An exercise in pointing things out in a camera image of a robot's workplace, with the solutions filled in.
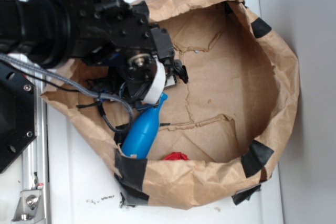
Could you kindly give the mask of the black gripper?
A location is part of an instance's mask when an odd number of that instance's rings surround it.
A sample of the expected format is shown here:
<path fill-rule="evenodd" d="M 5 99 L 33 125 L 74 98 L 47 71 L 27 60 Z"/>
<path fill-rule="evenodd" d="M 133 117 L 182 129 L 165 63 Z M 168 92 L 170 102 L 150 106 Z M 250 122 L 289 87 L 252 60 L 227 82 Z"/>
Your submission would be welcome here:
<path fill-rule="evenodd" d="M 113 63 L 106 76 L 86 79 L 88 87 L 95 91 L 114 94 L 130 107 L 144 110 L 157 106 L 160 95 L 169 82 L 176 84 L 175 75 L 188 83 L 186 67 L 175 59 L 172 41 L 166 29 L 157 24 L 150 27 L 154 42 L 153 52 L 140 52 Z"/>

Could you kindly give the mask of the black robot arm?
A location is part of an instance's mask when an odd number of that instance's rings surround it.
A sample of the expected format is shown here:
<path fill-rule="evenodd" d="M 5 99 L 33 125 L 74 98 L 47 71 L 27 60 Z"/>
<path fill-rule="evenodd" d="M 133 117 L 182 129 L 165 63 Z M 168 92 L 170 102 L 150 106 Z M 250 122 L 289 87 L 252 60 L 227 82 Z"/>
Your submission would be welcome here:
<path fill-rule="evenodd" d="M 146 2 L 1 0 L 1 52 L 22 53 L 45 69 L 69 59 L 107 67 L 90 88 L 117 94 L 133 107 L 156 104 L 169 80 L 188 75 L 167 30 L 149 20 Z"/>

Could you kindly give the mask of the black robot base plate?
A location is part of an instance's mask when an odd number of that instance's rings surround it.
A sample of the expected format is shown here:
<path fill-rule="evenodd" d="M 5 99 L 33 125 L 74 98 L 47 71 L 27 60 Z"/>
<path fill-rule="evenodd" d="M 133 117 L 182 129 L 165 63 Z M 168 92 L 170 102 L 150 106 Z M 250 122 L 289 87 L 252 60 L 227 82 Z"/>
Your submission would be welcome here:
<path fill-rule="evenodd" d="M 36 137 L 35 86 L 1 62 L 1 173 Z"/>

